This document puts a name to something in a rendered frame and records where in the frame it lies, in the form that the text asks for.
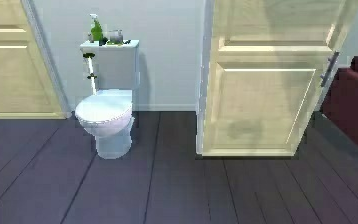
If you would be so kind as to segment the white toilet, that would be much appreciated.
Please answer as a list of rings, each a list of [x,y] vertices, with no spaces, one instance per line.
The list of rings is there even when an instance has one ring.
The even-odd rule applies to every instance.
[[[95,140],[95,149],[103,159],[118,159],[132,146],[135,96],[140,85],[139,42],[101,45],[86,41],[83,53],[94,53],[93,70],[97,78],[96,95],[83,98],[75,107],[75,117]]]

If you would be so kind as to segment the cream panelled room door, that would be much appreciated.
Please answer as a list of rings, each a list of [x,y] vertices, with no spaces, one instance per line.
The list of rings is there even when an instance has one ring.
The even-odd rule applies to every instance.
[[[358,0],[205,0],[196,152],[291,157]]]
[[[64,119],[21,0],[0,0],[0,119]]]

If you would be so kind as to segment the white toilet brush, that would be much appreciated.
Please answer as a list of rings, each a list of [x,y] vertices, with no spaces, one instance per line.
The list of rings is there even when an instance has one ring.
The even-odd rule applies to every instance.
[[[94,73],[93,70],[93,61],[92,58],[95,56],[94,53],[83,53],[83,57],[87,60],[88,62],[88,69],[89,69],[89,75],[87,76],[87,79],[89,79],[91,81],[91,89],[92,89],[92,93],[93,95],[96,95],[97,90],[96,90],[96,84],[95,84],[95,79],[97,78],[97,76]]]

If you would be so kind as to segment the grey metal cup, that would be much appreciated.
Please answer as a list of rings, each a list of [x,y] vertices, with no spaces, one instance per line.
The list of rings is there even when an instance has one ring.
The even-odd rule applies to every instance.
[[[121,44],[123,42],[123,34],[121,30],[111,30],[109,32],[109,41],[114,44]]]

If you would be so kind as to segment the green spray bottle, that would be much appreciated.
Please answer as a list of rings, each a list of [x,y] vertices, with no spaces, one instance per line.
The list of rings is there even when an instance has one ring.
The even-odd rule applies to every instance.
[[[97,14],[91,14],[90,15],[92,19],[91,24],[91,35],[94,41],[101,41],[103,39],[103,30],[101,27],[101,24],[98,20]]]

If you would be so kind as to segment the dark red sofa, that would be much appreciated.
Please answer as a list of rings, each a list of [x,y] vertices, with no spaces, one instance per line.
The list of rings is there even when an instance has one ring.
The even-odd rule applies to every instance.
[[[322,113],[358,145],[358,56],[339,68],[322,104]]]

